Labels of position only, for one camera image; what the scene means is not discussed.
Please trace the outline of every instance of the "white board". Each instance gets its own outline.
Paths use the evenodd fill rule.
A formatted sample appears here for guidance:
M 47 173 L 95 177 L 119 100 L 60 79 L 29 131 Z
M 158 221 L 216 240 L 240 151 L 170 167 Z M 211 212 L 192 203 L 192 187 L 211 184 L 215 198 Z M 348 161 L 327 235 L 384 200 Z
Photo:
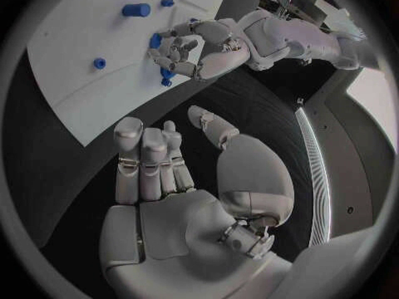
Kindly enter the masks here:
M 169 90 L 146 54 L 152 34 L 196 19 L 213 19 L 223 0 L 62 0 L 27 46 L 33 74 L 47 102 L 84 146 L 121 117 Z M 148 3 L 148 17 L 124 17 L 125 4 Z M 190 55 L 197 62 L 203 43 Z M 95 58 L 106 67 L 93 67 Z M 175 76 L 177 86 L 188 78 Z

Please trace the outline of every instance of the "black floor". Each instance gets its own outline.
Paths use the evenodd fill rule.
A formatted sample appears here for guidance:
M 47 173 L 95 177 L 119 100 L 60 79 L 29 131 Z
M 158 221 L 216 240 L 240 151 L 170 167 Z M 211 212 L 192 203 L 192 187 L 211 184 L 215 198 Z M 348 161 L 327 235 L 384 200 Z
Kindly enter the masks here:
M 295 188 L 291 218 L 278 229 L 273 250 L 293 261 L 309 243 L 313 191 L 309 163 L 294 111 L 272 91 L 238 68 L 164 116 L 175 121 L 183 135 L 182 152 L 197 188 L 217 194 L 216 162 L 219 150 L 187 119 L 187 109 L 198 105 L 237 126 L 241 133 L 259 138 L 287 166 Z M 114 298 L 103 279 L 98 240 L 107 209 L 114 204 L 116 159 L 86 186 L 61 219 L 42 249 L 49 261 L 73 284 L 94 298 Z

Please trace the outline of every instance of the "white surface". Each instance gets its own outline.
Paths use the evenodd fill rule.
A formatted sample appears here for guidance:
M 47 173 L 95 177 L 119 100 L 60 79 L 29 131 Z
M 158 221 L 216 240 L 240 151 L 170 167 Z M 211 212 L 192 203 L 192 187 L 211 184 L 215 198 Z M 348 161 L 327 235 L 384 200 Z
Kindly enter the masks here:
M 146 55 L 152 34 L 192 17 L 213 19 L 223 0 L 62 0 L 28 44 L 38 85 L 59 119 L 84 146 L 107 127 L 165 92 L 160 68 Z M 128 3 L 148 3 L 146 18 L 123 17 Z M 190 55 L 198 61 L 203 43 Z M 95 58 L 106 59 L 96 70 Z M 173 86 L 188 78 L 176 76 Z
M 392 100 L 393 94 L 384 73 L 364 68 L 347 92 L 374 118 L 397 152 L 398 121 Z

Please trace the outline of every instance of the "light strip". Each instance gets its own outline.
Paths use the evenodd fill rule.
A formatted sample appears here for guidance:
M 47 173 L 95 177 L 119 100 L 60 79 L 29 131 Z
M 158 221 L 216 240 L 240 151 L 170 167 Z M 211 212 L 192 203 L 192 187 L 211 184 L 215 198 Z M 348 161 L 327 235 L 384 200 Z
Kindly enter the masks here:
M 331 198 L 329 179 L 315 132 L 302 108 L 295 115 L 302 131 L 313 182 L 313 223 L 309 246 L 326 243 L 331 236 Z

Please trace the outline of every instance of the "blue object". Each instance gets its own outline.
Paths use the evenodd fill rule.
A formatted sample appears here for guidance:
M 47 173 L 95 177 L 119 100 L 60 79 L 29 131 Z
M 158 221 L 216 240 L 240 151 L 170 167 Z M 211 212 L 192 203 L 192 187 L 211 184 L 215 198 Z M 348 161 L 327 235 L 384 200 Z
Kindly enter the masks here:
M 161 0 L 161 6 L 163 7 L 171 7 L 172 5 L 174 5 L 173 0 Z
M 161 84 L 162 84 L 163 86 L 169 87 L 169 86 L 172 85 L 172 81 L 169 80 L 168 78 L 163 78 Z
M 125 17 L 147 17 L 150 13 L 151 13 L 151 7 L 147 3 L 125 5 L 122 9 L 122 14 Z
M 94 65 L 95 68 L 97 68 L 99 70 L 102 70 L 106 66 L 105 58 L 96 58 L 93 61 L 93 65 Z
M 166 78 L 169 80 L 170 78 L 173 78 L 176 75 L 176 73 L 170 72 L 169 70 L 166 70 L 165 68 L 161 68 L 161 75 L 163 78 Z
M 161 45 L 162 37 L 158 33 L 154 33 L 150 39 L 150 48 L 158 49 Z

